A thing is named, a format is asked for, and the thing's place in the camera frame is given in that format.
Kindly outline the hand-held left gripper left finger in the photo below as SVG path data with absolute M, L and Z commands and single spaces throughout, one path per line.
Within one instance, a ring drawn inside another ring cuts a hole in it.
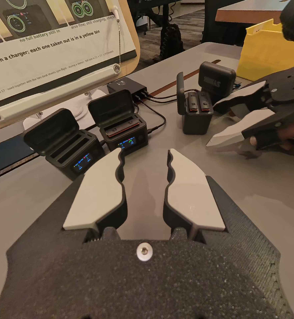
M 63 229 L 118 229 L 127 219 L 124 181 L 124 152 L 116 148 L 86 173 L 63 223 Z

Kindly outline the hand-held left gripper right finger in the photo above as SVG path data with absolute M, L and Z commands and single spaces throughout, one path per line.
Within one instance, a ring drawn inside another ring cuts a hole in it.
M 177 150 L 168 150 L 163 219 L 173 231 L 212 230 L 224 232 L 221 216 L 206 174 Z

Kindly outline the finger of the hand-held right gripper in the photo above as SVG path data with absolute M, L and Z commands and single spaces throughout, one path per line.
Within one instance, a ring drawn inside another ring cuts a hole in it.
M 232 120 L 242 120 L 255 110 L 268 109 L 264 95 L 267 88 L 266 80 L 254 82 L 217 101 L 213 105 L 213 110 L 220 115 L 227 115 Z
M 274 112 L 268 108 L 254 110 L 238 123 L 228 126 L 220 133 L 214 134 L 206 145 L 207 150 L 236 150 L 245 140 L 242 131 L 272 116 Z

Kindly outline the black battery charger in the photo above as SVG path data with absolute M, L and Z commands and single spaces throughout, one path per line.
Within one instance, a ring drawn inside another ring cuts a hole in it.
M 121 90 L 88 103 L 88 110 L 110 151 L 121 148 L 126 155 L 148 145 L 147 124 L 135 113 L 132 95 L 128 90 Z M 109 138 L 105 130 L 126 123 L 139 121 L 139 126 Z
M 97 136 L 81 130 L 72 112 L 65 108 L 25 130 L 22 137 L 34 152 L 72 181 L 105 156 Z
M 199 68 L 198 85 L 209 94 L 212 105 L 228 97 L 233 91 L 236 71 L 212 62 L 203 62 Z
M 182 130 L 186 135 L 204 135 L 207 133 L 214 110 L 212 113 L 201 113 L 199 108 L 199 92 L 189 91 L 197 93 L 198 99 L 198 113 L 188 114 L 186 111 L 186 101 L 188 92 L 185 92 L 184 87 L 184 75 L 183 72 L 177 74 L 176 78 L 176 96 L 177 96 L 177 112 L 182 116 Z

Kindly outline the red-edged black battery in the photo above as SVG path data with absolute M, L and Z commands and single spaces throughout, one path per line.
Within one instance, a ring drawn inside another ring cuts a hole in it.
M 211 98 L 208 92 L 201 91 L 199 92 L 199 108 L 201 113 L 212 113 L 212 103 Z
M 186 111 L 188 114 L 197 114 L 198 113 L 197 93 L 188 92 L 187 101 L 186 101 Z
M 136 126 L 139 126 L 139 124 L 140 124 L 139 121 L 130 120 L 126 123 L 122 123 L 108 130 L 105 130 L 105 133 L 109 138 L 112 138 L 113 136 L 116 136 Z

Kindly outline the yellow plastic bin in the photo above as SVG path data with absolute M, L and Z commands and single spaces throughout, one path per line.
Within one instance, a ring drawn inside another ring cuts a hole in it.
M 256 81 L 294 67 L 294 42 L 282 34 L 282 24 L 273 19 L 246 28 L 246 37 L 236 74 Z

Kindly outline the black office chair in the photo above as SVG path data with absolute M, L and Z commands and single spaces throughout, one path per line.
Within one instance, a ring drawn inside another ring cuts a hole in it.
M 233 22 L 217 22 L 217 10 L 240 0 L 205 0 L 205 20 L 201 43 L 213 42 L 242 47 L 248 25 Z

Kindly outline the wooden table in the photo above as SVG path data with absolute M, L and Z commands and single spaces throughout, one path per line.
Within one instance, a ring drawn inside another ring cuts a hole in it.
M 245 0 L 217 10 L 217 22 L 258 24 L 273 19 L 280 23 L 280 14 L 289 0 Z

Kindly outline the black backpack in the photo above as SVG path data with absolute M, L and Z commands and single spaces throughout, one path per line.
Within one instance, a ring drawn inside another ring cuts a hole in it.
M 160 60 L 165 60 L 185 51 L 177 24 L 167 24 L 161 30 Z

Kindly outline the white stand base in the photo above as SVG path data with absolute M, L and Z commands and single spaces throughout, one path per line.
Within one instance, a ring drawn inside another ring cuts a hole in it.
M 23 121 L 23 127 L 25 130 L 27 130 L 31 126 L 40 122 L 41 119 L 48 117 L 49 115 L 51 115 L 52 113 L 56 112 L 57 110 L 61 108 L 65 108 L 72 112 L 80 129 L 88 129 L 89 127 L 95 124 L 92 116 L 90 115 L 88 111 L 88 103 L 91 100 L 101 98 L 105 95 L 106 93 L 104 93 L 102 90 L 99 90 L 99 89 L 91 90 L 89 92 L 89 95 L 81 94 L 65 102 L 62 102 L 56 106 L 43 110 L 40 119 L 35 118 L 35 116 L 26 118 Z

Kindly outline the black usb hub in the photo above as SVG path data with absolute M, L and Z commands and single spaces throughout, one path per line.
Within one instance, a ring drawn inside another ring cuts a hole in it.
M 124 77 L 124 78 L 108 83 L 107 89 L 110 94 L 114 92 L 119 92 L 124 89 L 128 90 L 132 95 L 133 102 L 135 103 L 138 103 L 140 99 L 143 100 L 146 96 L 149 97 L 148 95 L 149 93 L 147 91 L 146 86 L 128 77 Z

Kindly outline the wooden sign board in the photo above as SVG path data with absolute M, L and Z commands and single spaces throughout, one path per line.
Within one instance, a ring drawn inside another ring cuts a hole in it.
M 140 47 L 126 1 L 0 1 L 0 129 L 118 79 Z

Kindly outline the instruction board on stand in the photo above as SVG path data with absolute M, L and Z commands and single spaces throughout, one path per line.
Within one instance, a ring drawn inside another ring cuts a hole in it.
M 0 106 L 137 56 L 111 1 L 0 0 Z

